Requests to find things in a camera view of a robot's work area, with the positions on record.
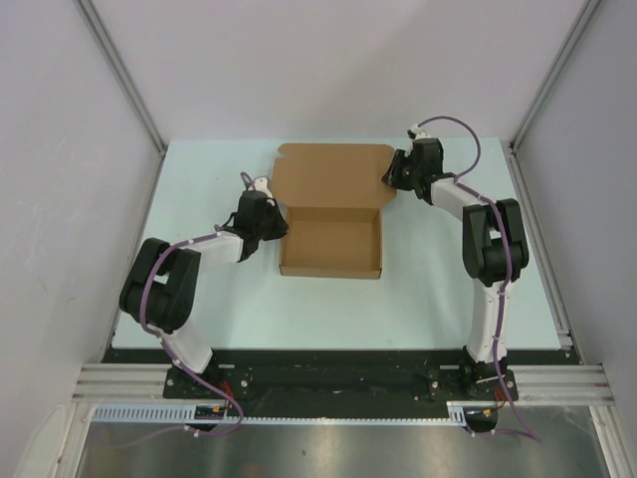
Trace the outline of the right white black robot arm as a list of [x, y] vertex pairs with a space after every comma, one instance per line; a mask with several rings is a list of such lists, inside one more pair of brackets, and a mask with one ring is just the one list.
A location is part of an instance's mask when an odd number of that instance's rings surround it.
[[519, 203], [494, 201], [443, 170], [444, 149], [434, 137], [415, 136], [394, 152], [382, 182], [412, 191], [462, 223], [462, 260], [474, 284], [473, 318], [463, 360], [452, 384], [471, 399], [506, 386], [505, 331], [514, 283], [530, 252]]

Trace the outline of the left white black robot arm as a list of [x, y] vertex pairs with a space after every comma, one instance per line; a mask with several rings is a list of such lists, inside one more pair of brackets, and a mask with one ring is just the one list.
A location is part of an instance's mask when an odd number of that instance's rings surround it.
[[209, 397], [220, 385], [213, 350], [190, 320], [199, 277], [246, 261], [262, 242], [279, 240], [288, 229], [271, 194], [246, 190], [238, 210], [214, 232], [175, 244], [157, 238], [142, 243], [120, 292], [119, 309], [160, 340], [177, 366], [188, 369], [184, 383], [196, 396]]

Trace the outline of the brown cardboard box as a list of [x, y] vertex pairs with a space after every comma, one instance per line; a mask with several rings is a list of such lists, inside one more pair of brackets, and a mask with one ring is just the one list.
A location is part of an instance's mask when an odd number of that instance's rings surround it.
[[394, 155], [386, 144], [284, 143], [271, 190], [286, 209], [284, 276], [377, 280], [381, 209], [396, 190], [381, 181]]

